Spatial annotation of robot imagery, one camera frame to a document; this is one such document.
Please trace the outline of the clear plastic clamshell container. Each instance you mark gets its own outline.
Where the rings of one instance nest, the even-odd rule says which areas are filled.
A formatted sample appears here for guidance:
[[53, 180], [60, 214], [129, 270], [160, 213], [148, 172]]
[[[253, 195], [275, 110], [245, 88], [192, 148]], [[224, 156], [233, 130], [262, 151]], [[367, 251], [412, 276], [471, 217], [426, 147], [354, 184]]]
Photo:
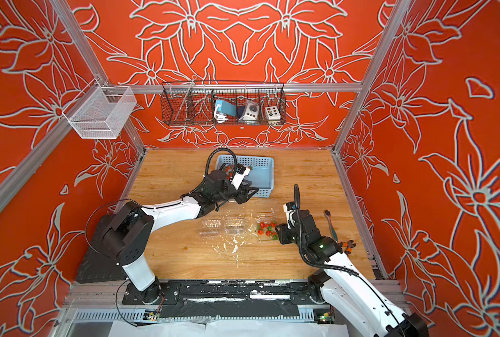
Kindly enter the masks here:
[[[260, 228], [260, 223], [265, 223], [265, 227]], [[279, 225], [277, 216], [273, 210], [261, 211], [254, 214], [251, 229], [258, 236], [259, 240], [278, 241], [279, 235], [276, 227]]]

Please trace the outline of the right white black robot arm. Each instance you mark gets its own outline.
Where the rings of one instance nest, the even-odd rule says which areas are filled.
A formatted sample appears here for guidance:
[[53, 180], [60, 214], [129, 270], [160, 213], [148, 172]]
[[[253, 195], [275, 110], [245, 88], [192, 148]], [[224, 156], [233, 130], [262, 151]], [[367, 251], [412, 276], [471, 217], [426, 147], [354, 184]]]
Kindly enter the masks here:
[[421, 316], [388, 300], [333, 238], [320, 233], [311, 213], [301, 209], [298, 185], [293, 198], [284, 205], [286, 223], [275, 230], [281, 244], [295, 244], [303, 262], [318, 269], [307, 279], [310, 298], [334, 307], [362, 336], [428, 336]]

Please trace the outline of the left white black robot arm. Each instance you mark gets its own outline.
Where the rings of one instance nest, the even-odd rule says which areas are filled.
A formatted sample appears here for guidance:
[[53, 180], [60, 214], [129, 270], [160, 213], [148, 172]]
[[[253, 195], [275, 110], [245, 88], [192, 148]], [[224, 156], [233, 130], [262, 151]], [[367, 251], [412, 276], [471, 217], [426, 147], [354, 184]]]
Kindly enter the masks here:
[[214, 150], [206, 162], [200, 184], [179, 199], [152, 206], [126, 199], [119, 212], [103, 216], [106, 228], [100, 234], [101, 247], [97, 250], [122, 267], [137, 298], [144, 304], [154, 304], [166, 298], [159, 279], [150, 268], [145, 248], [150, 235], [173, 224], [202, 218], [234, 200], [248, 202], [258, 191], [247, 181], [251, 168], [239, 163], [233, 151]]

